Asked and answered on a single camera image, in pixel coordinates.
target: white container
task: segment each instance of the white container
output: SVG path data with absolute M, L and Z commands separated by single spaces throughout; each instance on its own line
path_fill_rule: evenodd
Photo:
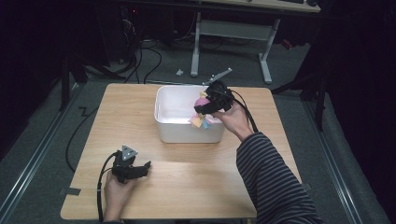
M 195 101 L 203 86 L 163 86 L 157 91 L 154 117 L 165 143 L 217 143 L 224 133 L 224 125 L 211 115 L 206 118 L 212 121 L 209 129 L 203 126 L 192 126 L 189 120 L 196 115 Z

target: striped sleeve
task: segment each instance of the striped sleeve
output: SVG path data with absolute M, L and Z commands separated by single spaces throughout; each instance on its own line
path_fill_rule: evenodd
M 237 149 L 236 166 L 257 210 L 257 223 L 324 223 L 270 139 L 254 133 Z

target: desk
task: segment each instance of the desk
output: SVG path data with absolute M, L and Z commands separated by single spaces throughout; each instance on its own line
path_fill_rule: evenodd
M 237 137 L 226 131 L 216 144 L 163 143 L 154 119 L 155 98 L 160 87 L 107 86 L 70 186 L 81 192 L 79 196 L 66 196 L 62 218 L 98 218 L 96 183 L 100 170 L 106 158 L 123 144 L 139 152 L 134 165 L 151 161 L 151 168 L 147 177 L 138 180 L 122 218 L 256 216 L 235 165 L 236 149 L 240 144 Z M 259 130 L 273 141 L 286 164 L 300 179 L 272 93 L 264 88 L 230 89 L 245 98 Z
M 199 4 L 201 4 L 201 2 L 236 5 L 240 7 L 263 7 L 276 10 L 292 10 L 306 13 L 320 12 L 320 8 L 318 6 L 311 7 L 306 2 L 304 2 L 303 4 L 296 4 L 278 0 L 253 0 L 251 2 L 248 2 L 246 0 L 202 0 L 199 1 Z M 201 13 L 198 13 L 195 25 L 194 50 L 192 53 L 191 61 L 191 76 L 198 76 L 200 35 L 217 35 L 232 38 L 245 38 L 266 41 L 266 45 L 263 48 L 262 53 L 259 54 L 259 62 L 262 67 L 264 82 L 267 84 L 271 84 L 272 79 L 267 64 L 267 57 L 270 52 L 270 48 L 274 42 L 279 23 L 279 18 L 275 19 L 274 24 L 271 26 L 227 21 L 201 20 Z

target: white desk leg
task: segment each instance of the white desk leg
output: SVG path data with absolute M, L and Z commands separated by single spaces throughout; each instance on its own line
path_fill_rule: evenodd
M 198 76 L 200 33 L 201 33 L 201 12 L 197 12 L 197 22 L 195 27 L 195 45 L 194 45 L 194 52 L 192 53 L 192 62 L 191 62 L 192 77 Z
M 280 20 L 276 20 L 274 22 L 274 26 L 272 27 L 270 31 L 270 35 L 267 41 L 267 46 L 265 47 L 264 53 L 259 54 L 259 59 L 260 59 L 260 64 L 262 65 L 262 75 L 264 76 L 264 82 L 267 84 L 272 83 L 271 79 L 271 74 L 270 70 L 268 69 L 268 64 L 267 64 L 267 57 L 270 52 L 271 46 L 274 42 L 274 38 L 276 35 L 277 27 L 279 26 Z

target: gray floor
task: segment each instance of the gray floor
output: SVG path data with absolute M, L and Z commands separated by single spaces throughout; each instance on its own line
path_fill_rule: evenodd
M 221 45 L 217 49 L 210 49 L 216 44 L 203 45 L 201 50 L 200 75 L 190 77 L 192 46 L 181 47 L 173 45 L 172 48 L 156 42 L 145 42 L 146 47 L 152 47 L 162 55 L 160 66 L 148 77 L 148 83 L 175 82 L 200 84 L 207 81 L 212 74 L 217 74 L 231 67 L 231 74 L 222 80 L 228 86 L 264 87 L 274 89 L 294 79 L 294 76 L 309 50 L 309 46 L 285 49 L 274 45 L 271 49 L 268 63 L 272 73 L 273 83 L 266 85 L 263 82 L 262 72 L 255 51 L 262 46 L 260 42 L 251 42 L 244 46 L 232 44 Z M 138 69 L 140 82 L 144 75 L 159 61 L 159 56 L 150 50 L 143 50 L 142 64 Z M 184 75 L 177 76 L 178 69 Z M 63 220 L 60 211 L 64 196 L 59 194 L 61 187 L 68 187 L 73 174 L 65 162 L 65 149 L 67 143 L 84 117 L 82 109 L 86 107 L 87 113 L 99 106 L 106 85 L 114 80 L 90 76 L 89 82 L 78 87 L 80 93 L 70 105 L 65 114 L 64 121 L 58 131 L 53 135 L 48 144 L 48 151 L 40 163 L 34 177 L 26 190 L 14 203 L 15 209 L 8 213 L 7 223 L 95 223 L 94 220 L 71 221 Z M 130 83 L 136 83 L 133 76 Z M 48 99 L 37 109 L 30 118 L 29 125 L 22 133 L 18 142 L 0 163 L 0 202 L 8 202 L 7 196 L 12 191 L 24 167 L 34 156 L 37 147 L 45 137 L 47 129 L 58 115 L 60 107 L 61 87 L 58 84 L 51 92 Z M 319 141 L 316 127 L 306 111 L 297 91 L 286 91 L 274 96 L 276 106 L 284 125 L 290 147 L 305 184 L 312 188 L 309 194 L 314 200 L 319 214 L 326 223 L 351 223 L 345 207 L 339 197 L 329 167 L 323 154 L 323 143 Z M 78 130 L 70 145 L 70 161 L 74 167 L 78 164 L 80 153 L 88 137 L 94 116 L 87 119 Z M 359 165 L 353 158 L 348 144 L 339 127 L 332 111 L 329 98 L 326 99 L 326 110 L 323 117 L 326 143 L 334 155 L 337 165 L 343 174 L 346 185 L 355 202 L 361 222 L 356 223 L 389 223 L 388 218 L 378 205 L 370 186 L 361 173 Z M 228 223 L 238 223 L 238 220 L 222 220 Z M 139 223 L 173 223 L 172 220 L 147 220 Z

